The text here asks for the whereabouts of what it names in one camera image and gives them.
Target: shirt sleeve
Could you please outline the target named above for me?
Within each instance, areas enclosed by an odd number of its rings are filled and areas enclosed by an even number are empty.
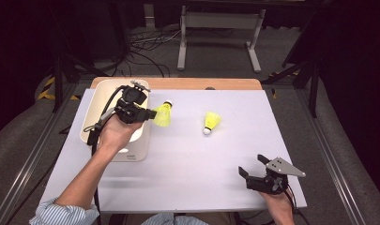
[[[56,199],[41,203],[37,208],[35,216],[29,220],[29,223],[33,225],[84,225],[92,224],[99,216],[99,211],[94,204],[91,205],[91,209],[84,210],[74,205],[61,206],[54,204]]]
[[[173,213],[159,213],[147,219],[142,225],[208,225],[196,217],[178,216],[175,217]]]

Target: shuttlecock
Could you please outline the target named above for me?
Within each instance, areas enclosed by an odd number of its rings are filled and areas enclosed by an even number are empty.
[[[173,103],[171,100],[166,100],[154,109],[157,114],[154,118],[154,123],[160,127],[168,127],[170,125],[170,111],[172,110]]]
[[[207,112],[205,117],[204,134],[208,135],[212,129],[221,121],[221,116],[215,112]]]

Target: person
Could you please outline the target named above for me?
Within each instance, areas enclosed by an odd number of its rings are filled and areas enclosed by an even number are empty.
[[[69,183],[62,194],[47,202],[41,203],[30,224],[92,224],[99,216],[97,207],[92,204],[94,193],[106,167],[117,152],[124,148],[131,135],[143,123],[125,124],[113,115],[105,124],[99,135],[99,146],[96,153],[89,159],[82,170]],[[282,193],[269,195],[260,193],[266,200],[268,211],[276,224],[295,224],[292,205]],[[176,217],[169,213],[156,215],[132,215],[125,224],[232,224],[232,218],[226,213],[186,214]]]

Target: white bin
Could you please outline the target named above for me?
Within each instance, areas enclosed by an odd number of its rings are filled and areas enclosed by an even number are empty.
[[[144,80],[135,80],[135,82],[149,89],[148,82]],[[131,80],[129,79],[110,79],[102,81],[97,85],[96,91],[89,104],[86,116],[84,118],[84,123],[82,125],[81,139],[85,143],[87,143],[89,132],[84,132],[84,129],[90,126],[94,126],[98,122],[99,118],[101,117],[102,110],[108,102],[108,99],[111,97],[115,89],[121,85],[133,86],[133,84],[131,84]],[[146,94],[147,98],[141,107],[147,108],[149,93],[146,91],[144,91],[144,93]],[[116,105],[117,100],[122,97],[121,94],[122,92],[119,92],[115,96],[109,108],[112,108]],[[118,154],[116,154],[113,161],[139,161],[146,157],[146,154],[148,153],[150,131],[149,123],[150,121],[145,121],[143,126],[134,132],[134,134],[131,136],[129,144],[126,146],[126,148],[122,149]]]

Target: metal frame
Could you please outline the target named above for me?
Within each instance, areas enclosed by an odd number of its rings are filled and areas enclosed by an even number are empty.
[[[259,14],[228,14],[228,13],[203,13],[187,12],[187,7],[181,9],[181,41],[178,53],[177,69],[184,70],[186,65],[187,52],[187,27],[210,27],[210,28],[236,28],[236,29],[253,29],[251,41],[246,43],[251,65],[255,73],[260,73],[261,67],[257,58],[254,47],[262,27],[266,10],[260,10]]]

